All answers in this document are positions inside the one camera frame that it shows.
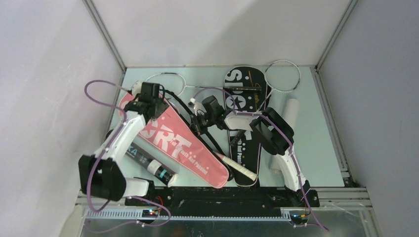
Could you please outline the pink racket cover bag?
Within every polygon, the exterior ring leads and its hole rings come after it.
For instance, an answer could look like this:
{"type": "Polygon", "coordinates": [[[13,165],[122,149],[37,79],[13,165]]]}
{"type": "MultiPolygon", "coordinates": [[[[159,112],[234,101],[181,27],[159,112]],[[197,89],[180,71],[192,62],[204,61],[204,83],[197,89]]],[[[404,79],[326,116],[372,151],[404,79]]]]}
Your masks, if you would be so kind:
{"type": "Polygon", "coordinates": [[[149,121],[137,136],[209,186],[219,189],[227,184],[226,166],[191,132],[172,105],[158,119],[149,121]]]}

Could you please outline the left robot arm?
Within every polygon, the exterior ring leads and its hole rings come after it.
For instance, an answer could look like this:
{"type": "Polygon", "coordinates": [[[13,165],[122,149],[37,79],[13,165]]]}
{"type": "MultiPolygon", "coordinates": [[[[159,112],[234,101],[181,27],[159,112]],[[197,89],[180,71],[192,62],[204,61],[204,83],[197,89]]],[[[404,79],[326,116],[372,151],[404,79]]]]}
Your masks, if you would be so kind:
{"type": "Polygon", "coordinates": [[[165,101],[165,89],[158,83],[138,81],[127,92],[133,99],[123,107],[115,107],[122,115],[116,128],[93,154],[79,159],[81,189],[88,200],[96,197],[119,201],[137,196],[148,206],[156,199],[149,181],[125,177],[119,165],[139,132],[149,121],[159,118],[169,105],[165,101]]]}

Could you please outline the black shuttlecock tube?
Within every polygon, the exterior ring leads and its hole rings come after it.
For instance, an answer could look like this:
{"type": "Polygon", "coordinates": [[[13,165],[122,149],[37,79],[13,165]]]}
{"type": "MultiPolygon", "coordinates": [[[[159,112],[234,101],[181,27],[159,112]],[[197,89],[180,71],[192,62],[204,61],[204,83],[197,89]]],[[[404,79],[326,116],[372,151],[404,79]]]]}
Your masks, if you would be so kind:
{"type": "Polygon", "coordinates": [[[126,151],[126,154],[167,187],[170,188],[175,184],[178,174],[155,159],[137,144],[131,143],[126,151]]]}

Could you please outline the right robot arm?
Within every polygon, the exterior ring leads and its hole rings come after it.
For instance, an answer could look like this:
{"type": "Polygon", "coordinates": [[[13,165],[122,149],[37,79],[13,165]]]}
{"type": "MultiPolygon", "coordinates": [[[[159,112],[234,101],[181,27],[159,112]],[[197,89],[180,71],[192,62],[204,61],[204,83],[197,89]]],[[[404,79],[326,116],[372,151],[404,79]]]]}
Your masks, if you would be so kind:
{"type": "Polygon", "coordinates": [[[218,100],[210,96],[202,102],[190,99],[188,106],[193,108],[192,129],[196,133],[216,125],[219,129],[251,131],[282,172],[287,199],[293,206],[303,203],[312,208],[313,190],[303,175],[294,151],[294,127],[299,112],[299,101],[289,99],[284,114],[280,115],[271,107],[259,112],[241,112],[222,107],[218,100]]]}

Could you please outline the white shuttlecock tube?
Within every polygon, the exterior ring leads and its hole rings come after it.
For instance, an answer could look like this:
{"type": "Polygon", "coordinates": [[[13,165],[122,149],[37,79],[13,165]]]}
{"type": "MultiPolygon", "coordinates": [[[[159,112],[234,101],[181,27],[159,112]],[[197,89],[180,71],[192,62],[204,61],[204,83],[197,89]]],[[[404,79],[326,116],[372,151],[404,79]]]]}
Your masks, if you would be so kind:
{"type": "MultiPolygon", "coordinates": [[[[298,110],[299,110],[299,101],[297,99],[288,99],[284,108],[283,116],[282,118],[286,122],[287,126],[282,125],[281,128],[286,128],[286,134],[290,134],[291,130],[294,131],[297,116],[298,116],[298,110]]],[[[275,174],[281,173],[281,168],[279,165],[279,161],[276,158],[272,158],[270,163],[270,169],[275,174]]]]}

